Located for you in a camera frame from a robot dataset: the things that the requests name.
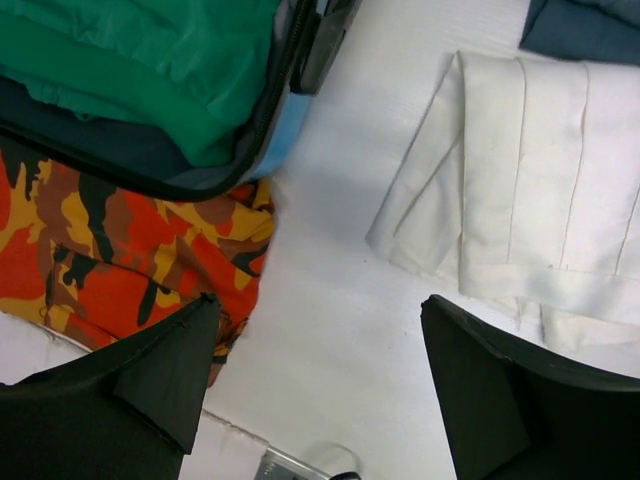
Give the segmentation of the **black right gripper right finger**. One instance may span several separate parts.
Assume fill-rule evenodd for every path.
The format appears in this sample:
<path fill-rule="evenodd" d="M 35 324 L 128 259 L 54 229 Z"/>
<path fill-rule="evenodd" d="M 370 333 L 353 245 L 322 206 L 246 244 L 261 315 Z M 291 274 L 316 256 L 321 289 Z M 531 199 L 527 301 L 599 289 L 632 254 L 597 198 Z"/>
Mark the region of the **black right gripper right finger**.
<path fill-rule="evenodd" d="M 422 332 L 459 479 L 636 479 L 639 381 L 553 353 L 437 295 Z"/>

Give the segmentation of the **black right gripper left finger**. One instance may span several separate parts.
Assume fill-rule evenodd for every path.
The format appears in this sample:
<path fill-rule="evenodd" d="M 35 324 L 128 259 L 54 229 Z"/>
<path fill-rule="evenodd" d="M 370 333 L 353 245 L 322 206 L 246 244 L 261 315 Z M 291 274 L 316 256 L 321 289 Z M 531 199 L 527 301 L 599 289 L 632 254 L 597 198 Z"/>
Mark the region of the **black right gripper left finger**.
<path fill-rule="evenodd" d="M 4 479 L 176 479 L 217 338 L 212 294 L 139 333 L 1 387 Z"/>

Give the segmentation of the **orange camouflage garment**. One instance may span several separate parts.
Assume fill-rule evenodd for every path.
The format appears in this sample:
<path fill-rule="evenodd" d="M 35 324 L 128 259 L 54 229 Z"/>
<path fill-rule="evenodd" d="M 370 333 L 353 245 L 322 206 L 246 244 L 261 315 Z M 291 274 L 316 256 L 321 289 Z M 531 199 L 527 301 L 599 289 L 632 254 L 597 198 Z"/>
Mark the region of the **orange camouflage garment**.
<path fill-rule="evenodd" d="M 274 230 L 265 179 L 173 202 L 1 142 L 1 309 L 91 350 L 210 293 L 217 376 L 256 306 Z"/>

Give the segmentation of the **white cloth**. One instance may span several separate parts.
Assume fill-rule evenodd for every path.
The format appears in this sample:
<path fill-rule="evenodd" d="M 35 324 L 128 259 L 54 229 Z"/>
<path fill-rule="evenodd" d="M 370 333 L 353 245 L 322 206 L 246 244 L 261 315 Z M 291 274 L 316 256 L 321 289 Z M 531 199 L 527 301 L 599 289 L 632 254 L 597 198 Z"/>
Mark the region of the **white cloth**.
<path fill-rule="evenodd" d="M 458 52 L 367 235 L 545 346 L 639 373 L 639 71 Z"/>

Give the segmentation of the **green enterprise shirt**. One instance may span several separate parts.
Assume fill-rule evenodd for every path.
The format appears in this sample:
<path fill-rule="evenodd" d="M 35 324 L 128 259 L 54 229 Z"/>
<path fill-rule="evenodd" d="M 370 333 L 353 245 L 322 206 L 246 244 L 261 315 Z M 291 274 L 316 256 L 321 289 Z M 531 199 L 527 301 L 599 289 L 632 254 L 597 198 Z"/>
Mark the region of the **green enterprise shirt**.
<path fill-rule="evenodd" d="M 275 1 L 5 1 L 1 73 L 81 121 L 156 127 L 228 164 L 263 92 Z"/>

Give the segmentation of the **grey blue shirt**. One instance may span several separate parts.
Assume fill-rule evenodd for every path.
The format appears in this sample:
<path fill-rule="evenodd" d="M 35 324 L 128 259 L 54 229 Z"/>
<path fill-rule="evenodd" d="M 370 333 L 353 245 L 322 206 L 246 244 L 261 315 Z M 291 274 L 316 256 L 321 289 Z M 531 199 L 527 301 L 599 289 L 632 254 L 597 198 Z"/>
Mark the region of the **grey blue shirt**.
<path fill-rule="evenodd" d="M 572 61 L 639 64 L 637 1 L 532 1 L 519 48 Z"/>

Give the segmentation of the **dark blue open suitcase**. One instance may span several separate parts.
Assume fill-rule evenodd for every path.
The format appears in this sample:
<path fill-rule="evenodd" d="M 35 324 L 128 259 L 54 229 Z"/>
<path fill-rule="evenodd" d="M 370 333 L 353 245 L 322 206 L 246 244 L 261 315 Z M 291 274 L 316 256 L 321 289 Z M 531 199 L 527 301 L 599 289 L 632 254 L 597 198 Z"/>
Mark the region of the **dark blue open suitcase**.
<path fill-rule="evenodd" d="M 5 1 L 1 142 L 150 197 L 273 173 L 356 1 Z"/>

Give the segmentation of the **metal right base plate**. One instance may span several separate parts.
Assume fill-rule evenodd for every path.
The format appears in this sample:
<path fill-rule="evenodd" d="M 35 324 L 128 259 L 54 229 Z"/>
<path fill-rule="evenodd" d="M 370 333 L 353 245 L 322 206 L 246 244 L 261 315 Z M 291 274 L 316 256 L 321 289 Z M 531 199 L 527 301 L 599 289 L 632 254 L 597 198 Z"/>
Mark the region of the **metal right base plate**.
<path fill-rule="evenodd" d="M 261 457 L 254 480 L 361 480 L 355 470 L 335 474 L 326 472 L 273 446 L 268 446 Z"/>

